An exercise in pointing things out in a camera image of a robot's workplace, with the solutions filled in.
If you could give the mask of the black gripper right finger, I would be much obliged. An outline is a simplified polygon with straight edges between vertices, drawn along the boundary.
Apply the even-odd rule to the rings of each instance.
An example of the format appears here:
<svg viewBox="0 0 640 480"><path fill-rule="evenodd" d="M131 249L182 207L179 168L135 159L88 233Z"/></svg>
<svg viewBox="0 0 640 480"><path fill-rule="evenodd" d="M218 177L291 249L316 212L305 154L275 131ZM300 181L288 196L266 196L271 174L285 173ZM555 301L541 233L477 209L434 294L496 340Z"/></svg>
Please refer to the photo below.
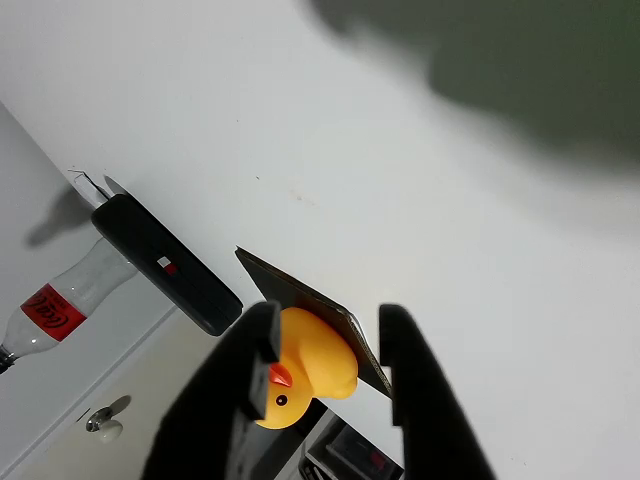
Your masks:
<svg viewBox="0 0 640 480"><path fill-rule="evenodd" d="M463 409L410 313L379 307L380 363L391 370L392 423L406 479L493 479Z"/></svg>

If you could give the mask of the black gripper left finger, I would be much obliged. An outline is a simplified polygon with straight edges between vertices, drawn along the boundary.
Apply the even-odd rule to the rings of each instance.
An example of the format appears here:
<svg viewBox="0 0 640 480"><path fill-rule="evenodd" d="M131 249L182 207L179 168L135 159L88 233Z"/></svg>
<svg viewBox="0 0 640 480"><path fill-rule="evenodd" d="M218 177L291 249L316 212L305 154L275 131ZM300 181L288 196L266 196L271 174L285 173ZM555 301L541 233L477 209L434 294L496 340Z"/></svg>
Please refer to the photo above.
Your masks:
<svg viewBox="0 0 640 480"><path fill-rule="evenodd" d="M250 428L266 415L280 305L259 302L220 338L164 415L143 479L248 479Z"/></svg>

